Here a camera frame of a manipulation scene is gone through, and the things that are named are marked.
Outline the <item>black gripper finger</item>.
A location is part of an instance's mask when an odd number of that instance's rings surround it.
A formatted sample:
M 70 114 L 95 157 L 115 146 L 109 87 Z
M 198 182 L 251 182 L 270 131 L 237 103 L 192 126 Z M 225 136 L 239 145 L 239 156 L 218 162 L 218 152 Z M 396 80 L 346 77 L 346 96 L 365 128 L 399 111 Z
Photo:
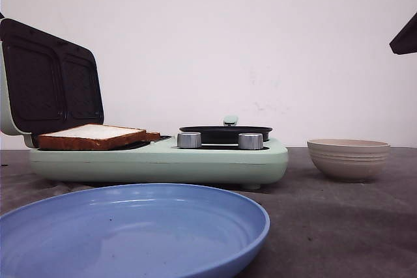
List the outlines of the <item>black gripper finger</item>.
M 417 13 L 413 15 L 390 42 L 390 48 L 397 55 L 417 52 Z

